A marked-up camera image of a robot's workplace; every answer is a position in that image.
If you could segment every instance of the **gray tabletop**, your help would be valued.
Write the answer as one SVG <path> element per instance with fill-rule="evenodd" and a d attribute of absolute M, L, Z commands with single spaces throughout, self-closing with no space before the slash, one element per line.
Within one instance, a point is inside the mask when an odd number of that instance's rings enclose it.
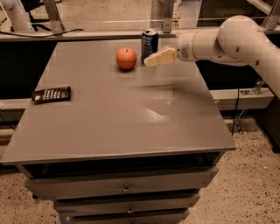
<path fill-rule="evenodd" d="M 159 48 L 174 39 L 160 41 Z M 120 47 L 137 52 L 121 71 Z M 30 103 L 2 163 L 229 151 L 235 148 L 195 63 L 142 65 L 140 40 L 58 43 L 37 89 L 71 86 L 71 101 Z"/>

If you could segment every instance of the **drawer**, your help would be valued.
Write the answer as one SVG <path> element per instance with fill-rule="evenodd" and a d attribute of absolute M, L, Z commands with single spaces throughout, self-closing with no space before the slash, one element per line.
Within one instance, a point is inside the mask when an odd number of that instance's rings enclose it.
<path fill-rule="evenodd" d="M 158 224 L 178 223 L 189 214 L 188 210 L 165 210 L 148 213 L 97 215 L 72 218 L 73 224 Z"/>
<path fill-rule="evenodd" d="M 167 192 L 206 187 L 216 167 L 123 172 L 66 178 L 29 179 L 25 186 L 42 200 Z"/>
<path fill-rule="evenodd" d="M 133 214 L 143 211 L 193 207 L 199 198 L 198 193 L 188 191 L 154 192 L 59 201 L 54 203 L 54 209 L 64 217 Z"/>

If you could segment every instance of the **dark blue can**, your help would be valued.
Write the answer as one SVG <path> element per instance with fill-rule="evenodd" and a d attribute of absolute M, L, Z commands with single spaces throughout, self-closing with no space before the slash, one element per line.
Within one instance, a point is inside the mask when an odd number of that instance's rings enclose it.
<path fill-rule="evenodd" d="M 154 29 L 147 29 L 142 33 L 142 62 L 151 54 L 158 51 L 158 33 Z"/>

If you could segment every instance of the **floor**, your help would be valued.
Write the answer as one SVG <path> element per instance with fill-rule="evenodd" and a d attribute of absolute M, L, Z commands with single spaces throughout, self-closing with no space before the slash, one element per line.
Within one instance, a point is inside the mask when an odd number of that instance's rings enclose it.
<path fill-rule="evenodd" d="M 149 0 L 124 1 L 129 8 L 148 8 Z M 186 1 L 194 16 L 200 1 Z M 142 29 L 150 14 L 146 10 L 132 13 L 125 10 L 123 1 L 112 0 L 62 0 L 59 12 L 67 29 L 86 30 L 119 29 L 131 27 Z M 115 12 L 119 22 L 110 15 Z M 44 10 L 36 9 L 35 15 L 43 17 Z M 225 120 L 229 130 L 232 121 Z M 234 132 L 236 150 L 227 152 L 218 163 L 220 171 L 205 189 L 190 215 L 180 224 L 225 224 L 225 223 L 280 223 L 280 154 L 272 152 L 272 144 L 252 115 L 243 120 L 245 134 Z M 0 132 L 0 139 L 12 135 L 12 131 Z M 6 144 L 0 145 L 0 157 Z M 53 224 L 60 223 L 50 201 L 33 199 L 25 189 L 26 177 L 14 169 L 0 169 L 0 217 L 3 224 Z"/>

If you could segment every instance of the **apple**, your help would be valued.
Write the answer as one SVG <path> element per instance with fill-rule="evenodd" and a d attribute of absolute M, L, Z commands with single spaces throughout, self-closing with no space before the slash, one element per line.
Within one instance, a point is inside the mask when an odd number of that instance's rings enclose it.
<path fill-rule="evenodd" d="M 137 54 L 129 47 L 122 47 L 117 51 L 115 60 L 120 68 L 130 70 L 137 63 Z"/>

